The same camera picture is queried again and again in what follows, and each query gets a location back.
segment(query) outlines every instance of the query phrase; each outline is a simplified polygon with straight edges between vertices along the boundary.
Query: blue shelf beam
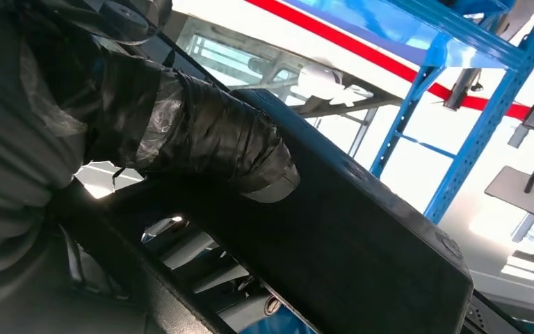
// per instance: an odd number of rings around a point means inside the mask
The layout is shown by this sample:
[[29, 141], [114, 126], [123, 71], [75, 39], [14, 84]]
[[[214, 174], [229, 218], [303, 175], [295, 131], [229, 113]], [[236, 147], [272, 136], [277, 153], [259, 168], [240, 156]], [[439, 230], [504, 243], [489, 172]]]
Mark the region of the blue shelf beam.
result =
[[522, 50], [435, 0], [283, 1], [420, 66], [518, 70], [525, 59]]
[[399, 138], [403, 135], [406, 125], [412, 117], [416, 106], [419, 104], [423, 93], [429, 89], [443, 70], [443, 67], [421, 67], [419, 73], [416, 75], [416, 78], [410, 87], [410, 91], [400, 106], [400, 111], [398, 112], [396, 119], [394, 119], [394, 122], [386, 135], [386, 139], [384, 139], [382, 147], [369, 169], [369, 171], [377, 178], [382, 176], [382, 172], [384, 171], [394, 148], [396, 148]]

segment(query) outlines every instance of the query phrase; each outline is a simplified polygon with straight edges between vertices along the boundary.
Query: tape-wrapped hose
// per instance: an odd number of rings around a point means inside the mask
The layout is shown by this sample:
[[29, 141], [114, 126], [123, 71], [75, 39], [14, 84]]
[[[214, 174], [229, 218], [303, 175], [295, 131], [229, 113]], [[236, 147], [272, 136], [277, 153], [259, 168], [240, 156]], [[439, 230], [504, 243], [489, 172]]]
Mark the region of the tape-wrapped hose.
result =
[[184, 173], [251, 193], [294, 171], [269, 117], [220, 89], [141, 58], [109, 54], [88, 158]]

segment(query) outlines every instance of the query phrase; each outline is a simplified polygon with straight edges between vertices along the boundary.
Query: window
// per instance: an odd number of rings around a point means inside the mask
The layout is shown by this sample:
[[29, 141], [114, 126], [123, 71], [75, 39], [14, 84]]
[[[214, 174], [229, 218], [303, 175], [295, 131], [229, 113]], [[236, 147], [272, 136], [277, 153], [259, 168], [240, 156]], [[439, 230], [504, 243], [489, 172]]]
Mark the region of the window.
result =
[[330, 115], [320, 118], [317, 129], [338, 148], [348, 152], [359, 130], [359, 123], [341, 115]]
[[528, 280], [534, 280], [534, 263], [510, 256], [502, 273], [513, 275]]
[[247, 52], [194, 35], [186, 52], [226, 86], [261, 82], [270, 63]]

